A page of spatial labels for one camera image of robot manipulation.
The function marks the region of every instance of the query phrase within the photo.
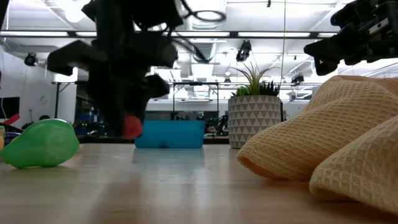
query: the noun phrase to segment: black cable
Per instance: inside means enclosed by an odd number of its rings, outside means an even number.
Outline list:
[[[193,53],[193,54],[196,54],[196,55],[200,58],[200,60],[203,60],[205,63],[209,63],[209,62],[211,61],[211,59],[209,60],[209,59],[206,59],[206,58],[205,58],[205,55],[202,53],[202,51],[201,51],[195,44],[193,44],[192,42],[190,42],[188,39],[182,37],[181,35],[179,35],[179,34],[177,34],[177,35],[178,35],[181,39],[183,39],[188,45],[186,45],[186,44],[184,44],[183,42],[181,42],[181,41],[179,41],[179,40],[176,40],[176,39],[172,39],[172,41],[178,43],[178,45],[181,45],[181,46],[182,46],[183,48],[185,48],[187,51],[189,51],[189,52],[191,52],[191,53]]]
[[[189,7],[189,5],[187,4],[187,2],[185,0],[181,0],[182,5],[184,6],[184,8],[188,11],[188,14],[186,16],[184,16],[183,18],[186,19],[190,16],[193,16],[195,18],[197,18],[200,21],[205,21],[205,22],[222,22],[224,20],[226,20],[226,14],[223,12],[219,12],[219,11],[212,11],[212,10],[200,10],[200,11],[192,11],[192,9]],[[220,16],[219,19],[205,19],[205,18],[201,18],[199,17],[199,13],[201,12],[212,12],[215,13],[217,15]]]
[[[186,16],[184,16],[183,18],[186,19],[190,16],[195,17],[196,19],[200,20],[200,21],[204,21],[204,22],[222,22],[226,20],[226,14],[223,12],[219,12],[219,11],[211,11],[211,10],[201,10],[201,11],[192,11],[192,9],[189,7],[189,5],[187,4],[187,2],[185,0],[181,0],[182,5],[184,6],[184,8],[188,11],[188,14]],[[199,13],[201,12],[213,12],[217,15],[220,16],[220,18],[217,19],[205,19],[199,16]],[[183,42],[176,40],[176,39],[172,39],[171,35],[172,32],[175,31],[175,27],[171,27],[169,29],[169,32],[167,33],[167,38],[171,39],[172,41],[174,41],[175,43],[177,43],[178,45],[181,45],[183,48],[185,48],[187,51],[196,54],[201,60],[203,60],[205,63],[209,63],[211,60],[208,60],[205,58],[205,55],[201,52],[201,50],[199,50],[199,48],[191,43],[188,39],[182,37],[181,35],[179,35],[178,33],[176,33],[180,39],[184,40],[188,45],[185,45]]]

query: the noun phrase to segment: yellow object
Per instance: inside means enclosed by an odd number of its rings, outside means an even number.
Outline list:
[[[398,116],[323,161],[310,191],[324,200],[354,199],[398,215]]]
[[[296,118],[255,135],[237,158],[263,177],[310,180],[318,198],[398,215],[398,78],[335,76]]]

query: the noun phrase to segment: cable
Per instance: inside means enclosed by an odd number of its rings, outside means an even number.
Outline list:
[[[284,62],[285,62],[285,41],[286,41],[286,0],[285,0],[285,9],[284,9],[284,43],[282,49],[282,69],[280,70],[280,83],[279,86],[282,84],[282,80],[284,78]]]
[[[4,107],[3,107],[3,105],[2,105],[2,99],[3,99],[3,98],[1,98],[1,111],[2,111],[2,113],[4,114],[4,118],[7,119],[6,111],[4,110]]]
[[[226,20],[226,14],[220,11],[212,11],[212,10],[200,10],[200,11],[193,11],[189,5],[187,4],[186,0],[181,0],[182,5],[184,8],[188,11],[188,14],[183,16],[184,19],[187,19],[190,16],[195,17],[196,19],[204,22],[222,22]],[[212,12],[220,16],[220,18],[217,19],[205,19],[199,16],[199,13],[201,12]],[[181,45],[183,48],[185,48],[187,51],[196,54],[201,60],[203,60],[205,63],[209,63],[211,61],[205,58],[205,55],[201,52],[201,50],[192,42],[190,42],[188,39],[182,37],[180,34],[176,33],[180,39],[184,40],[188,45],[184,44],[183,42],[172,39],[171,35],[172,32],[175,30],[175,27],[170,27],[169,32],[167,33],[167,38],[169,38],[171,41],[177,43],[178,45]]]
[[[189,5],[187,4],[187,2],[185,0],[181,0],[182,5],[184,6],[184,8],[188,11],[188,14],[186,16],[184,16],[183,18],[186,19],[190,16],[195,17],[196,19],[200,20],[200,21],[204,21],[204,22],[222,22],[224,20],[226,20],[226,14],[220,11],[212,11],[212,10],[199,10],[199,11],[192,11],[192,9],[189,7]],[[220,16],[220,18],[218,19],[205,19],[202,17],[199,17],[199,13],[201,12],[212,12],[214,14],[217,14]]]
[[[21,47],[16,41],[11,40],[10,38],[8,38],[8,40],[11,41],[11,42],[13,42],[13,43],[16,44],[21,50],[23,50],[22,47]],[[14,52],[15,54],[18,54],[18,55],[21,56],[21,57],[26,57],[25,55],[22,55],[22,54],[20,54],[19,52],[16,52],[15,50],[13,50],[12,47],[10,47],[10,45],[8,45],[7,42],[6,42],[5,40],[1,40],[1,39],[0,39],[0,41],[1,41],[9,50],[11,50],[12,52]]]
[[[258,66],[258,64],[257,64],[257,60],[256,60],[256,57],[254,56],[254,52],[251,50],[251,53],[253,54],[253,59],[254,59],[254,62],[256,63],[256,68],[257,68],[257,70],[260,72],[260,68],[259,68],[259,66]]]

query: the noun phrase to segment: pole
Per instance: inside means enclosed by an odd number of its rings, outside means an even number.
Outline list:
[[[55,95],[55,116],[54,116],[54,118],[57,118],[57,116],[58,116],[58,101],[60,98],[60,86],[61,86],[61,83],[57,83],[57,94]]]
[[[220,117],[220,86],[217,83],[217,116]]]
[[[175,84],[173,83],[173,113],[175,112]]]

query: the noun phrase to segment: fluorescent light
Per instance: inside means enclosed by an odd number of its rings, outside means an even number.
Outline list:
[[[186,37],[227,37],[229,36],[229,32],[210,32],[210,31],[182,31],[182,32],[173,32],[172,37],[178,37],[179,35]]]
[[[309,32],[239,32],[239,37],[309,37]]]
[[[39,36],[44,36],[44,37],[68,37],[67,32],[52,32],[52,31],[1,31],[0,35],[6,35],[6,36],[34,36],[34,37],[39,37]]]
[[[319,33],[318,37],[333,37],[337,33]]]
[[[76,32],[76,35],[79,35],[82,37],[96,37],[97,32]]]
[[[191,43],[209,43],[209,44],[225,44],[226,40],[200,40],[200,39],[194,39],[194,40],[190,40]]]

